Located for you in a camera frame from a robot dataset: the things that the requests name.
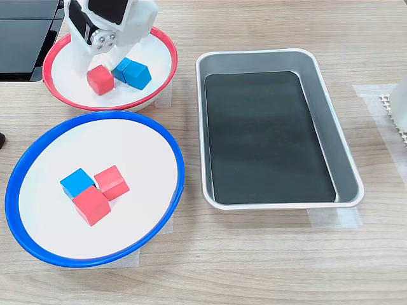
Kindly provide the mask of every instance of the black object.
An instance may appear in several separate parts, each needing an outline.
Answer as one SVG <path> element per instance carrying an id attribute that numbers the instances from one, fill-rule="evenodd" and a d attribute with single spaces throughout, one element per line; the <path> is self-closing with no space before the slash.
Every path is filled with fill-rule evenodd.
<path id="1" fill-rule="evenodd" d="M 99 28 L 90 21 L 89 17 L 82 12 L 82 7 L 77 0 L 71 0 L 69 4 L 69 19 L 75 25 L 87 44 L 91 45 L 92 34 Z"/>
<path id="2" fill-rule="evenodd" d="M 6 136 L 0 132 L 0 149 L 3 147 L 4 142 L 6 142 Z"/>
<path id="3" fill-rule="evenodd" d="M 128 0 L 89 0 L 88 9 L 96 15 L 114 23 L 121 24 Z"/>
<path id="4" fill-rule="evenodd" d="M 334 202 L 297 75 L 210 75 L 205 91 L 217 202 Z"/>
<path id="5" fill-rule="evenodd" d="M 0 81 L 39 81 L 64 8 L 59 0 L 0 0 Z"/>

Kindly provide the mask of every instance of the rectangular tray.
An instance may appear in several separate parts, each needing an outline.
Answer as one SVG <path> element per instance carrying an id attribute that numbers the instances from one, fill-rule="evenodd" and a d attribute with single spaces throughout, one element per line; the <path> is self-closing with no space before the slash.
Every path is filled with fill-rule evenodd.
<path id="1" fill-rule="evenodd" d="M 305 50 L 197 60 L 202 191 L 221 210 L 345 208 L 364 188 Z"/>

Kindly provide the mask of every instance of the red rim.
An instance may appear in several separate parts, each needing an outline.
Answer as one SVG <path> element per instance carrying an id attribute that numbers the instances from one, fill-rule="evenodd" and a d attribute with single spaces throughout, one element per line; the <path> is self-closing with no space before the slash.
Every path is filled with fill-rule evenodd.
<path id="1" fill-rule="evenodd" d="M 121 105 L 121 106 L 114 106 L 114 107 L 89 107 L 89 106 L 84 106 L 84 105 L 79 105 L 77 103 L 72 102 L 71 100 L 68 100 L 65 98 L 59 91 L 56 89 L 53 79 L 52 79 L 52 64 L 53 61 L 55 60 L 55 57 L 59 53 L 59 51 L 66 46 L 68 43 L 71 42 L 71 35 L 68 34 L 64 36 L 60 41 L 58 41 L 48 52 L 47 56 L 45 57 L 44 60 L 44 67 L 43 67 L 43 81 L 48 88 L 48 90 L 55 96 L 57 99 L 60 101 L 64 102 L 65 104 L 68 104 L 70 106 L 84 109 L 84 110 L 89 110 L 89 111 L 106 111 L 106 110 L 125 110 L 129 108 L 136 107 L 138 105 L 141 105 L 149 100 L 151 100 L 153 97 L 157 96 L 172 80 L 174 77 L 174 74 L 176 73 L 177 66 L 178 66 L 178 54 L 177 54 L 177 48 L 175 44 L 172 42 L 172 40 L 166 35 L 166 33 L 162 32 L 161 30 L 157 29 L 156 27 L 153 27 L 151 29 L 151 34 L 156 36 L 159 40 L 161 40 L 166 47 L 168 48 L 170 54 L 171 54 L 171 71 L 170 75 L 168 76 L 167 80 L 164 82 L 164 84 L 159 87 L 156 91 L 154 91 L 152 94 L 148 95 L 147 97 L 144 97 L 140 100 L 137 100 L 135 102 L 126 104 L 126 105 Z"/>

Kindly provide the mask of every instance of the blue cube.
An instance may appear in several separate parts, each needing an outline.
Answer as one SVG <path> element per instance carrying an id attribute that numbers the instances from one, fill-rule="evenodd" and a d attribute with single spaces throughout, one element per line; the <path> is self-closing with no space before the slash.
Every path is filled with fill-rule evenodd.
<path id="1" fill-rule="evenodd" d="M 82 168 L 70 174 L 60 183 L 64 192 L 71 200 L 89 187 L 96 186 L 92 178 L 90 178 Z"/>
<path id="2" fill-rule="evenodd" d="M 125 72 L 125 69 L 128 67 L 128 65 L 130 65 L 131 63 L 132 63 L 132 61 L 130 59 L 128 59 L 127 57 L 125 59 L 123 59 L 120 62 L 120 64 L 118 64 L 118 66 L 116 68 L 114 68 L 114 70 L 112 71 L 113 77 L 118 79 L 122 83 L 127 84 L 127 81 L 126 81 L 123 73 Z"/>
<path id="3" fill-rule="evenodd" d="M 143 90 L 151 81 L 151 74 L 148 71 L 148 67 L 134 61 L 127 66 L 123 75 L 129 86 L 139 90 Z"/>

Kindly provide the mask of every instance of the silver tray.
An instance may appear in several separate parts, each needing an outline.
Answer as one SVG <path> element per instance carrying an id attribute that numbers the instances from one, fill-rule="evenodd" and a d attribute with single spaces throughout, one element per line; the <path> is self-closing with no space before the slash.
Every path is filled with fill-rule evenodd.
<path id="1" fill-rule="evenodd" d="M 212 180 L 205 79 L 213 74 L 247 74 L 289 71 L 301 83 L 318 143 L 335 189 L 331 202 L 264 202 L 224 204 L 216 201 Z M 202 192 L 220 210 L 349 208 L 361 202 L 364 187 L 345 141 L 315 57 L 300 49 L 213 52 L 197 60 L 198 121 Z"/>

